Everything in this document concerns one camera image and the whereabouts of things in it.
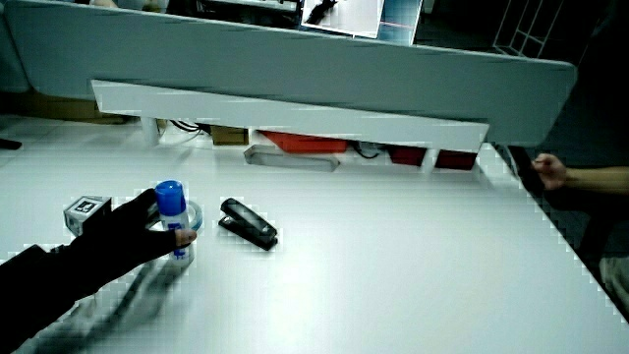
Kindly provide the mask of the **person's left hand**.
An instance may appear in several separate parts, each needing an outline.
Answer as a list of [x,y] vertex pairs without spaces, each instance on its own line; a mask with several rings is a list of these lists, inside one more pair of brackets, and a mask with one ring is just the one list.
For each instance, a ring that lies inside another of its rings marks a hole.
[[69,273],[73,298],[91,295],[135,267],[196,241],[193,229],[147,229],[148,210],[155,204],[155,191],[147,189],[114,209],[95,231],[62,249],[62,269]]

